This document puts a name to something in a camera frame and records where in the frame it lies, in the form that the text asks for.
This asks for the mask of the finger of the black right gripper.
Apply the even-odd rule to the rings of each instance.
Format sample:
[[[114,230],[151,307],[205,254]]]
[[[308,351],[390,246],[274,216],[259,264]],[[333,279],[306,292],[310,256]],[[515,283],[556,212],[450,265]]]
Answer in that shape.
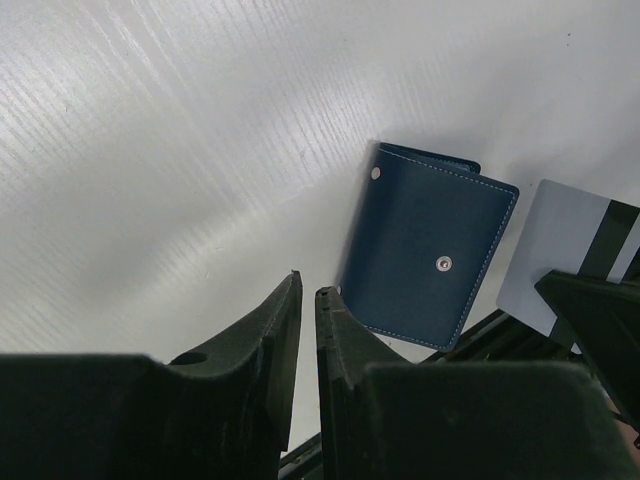
[[[551,271],[535,289],[575,340],[620,414],[639,428],[639,285]]]

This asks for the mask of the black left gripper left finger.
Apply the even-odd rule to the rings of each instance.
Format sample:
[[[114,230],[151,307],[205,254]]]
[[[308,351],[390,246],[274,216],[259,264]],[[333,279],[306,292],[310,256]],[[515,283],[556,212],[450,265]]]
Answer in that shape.
[[[5,479],[274,479],[288,448],[303,286],[167,364],[141,354],[5,354]]]

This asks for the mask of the grey striped credit card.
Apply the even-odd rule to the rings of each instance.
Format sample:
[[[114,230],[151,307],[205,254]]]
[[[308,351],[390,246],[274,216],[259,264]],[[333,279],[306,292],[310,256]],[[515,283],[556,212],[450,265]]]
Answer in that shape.
[[[535,289],[552,270],[638,283],[639,208],[547,179],[538,186],[497,305],[577,353],[571,330]]]

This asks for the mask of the blue leather card holder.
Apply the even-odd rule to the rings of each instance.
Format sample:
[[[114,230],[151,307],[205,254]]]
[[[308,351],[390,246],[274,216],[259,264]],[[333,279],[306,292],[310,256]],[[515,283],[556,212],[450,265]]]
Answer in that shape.
[[[454,348],[519,198],[475,161],[379,143],[341,295],[371,331]]]

